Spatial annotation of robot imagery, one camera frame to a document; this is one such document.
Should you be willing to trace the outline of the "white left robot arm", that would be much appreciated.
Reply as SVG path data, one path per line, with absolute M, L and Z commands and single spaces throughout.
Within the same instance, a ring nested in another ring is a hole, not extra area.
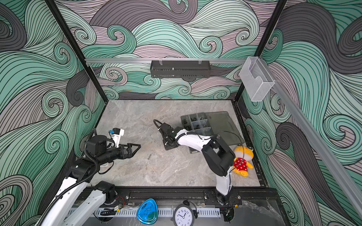
M 132 158 L 141 148 L 139 144 L 120 143 L 124 130 L 114 128 L 110 137 L 97 134 L 95 129 L 85 143 L 85 149 L 68 170 L 59 191 L 44 211 L 36 225 L 38 226 L 81 226 L 98 208 L 116 201 L 115 185 L 101 181 L 73 213 L 70 210 L 78 196 L 89 185 L 100 167 L 115 160 Z

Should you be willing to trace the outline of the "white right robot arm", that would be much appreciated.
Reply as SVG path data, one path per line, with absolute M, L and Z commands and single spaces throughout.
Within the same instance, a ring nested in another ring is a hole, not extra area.
M 216 198 L 221 205 L 229 203 L 232 190 L 231 172 L 235 153 L 220 135 L 203 136 L 181 127 L 172 128 L 167 123 L 154 120 L 166 150 L 187 146 L 203 154 L 209 168 L 216 175 Z

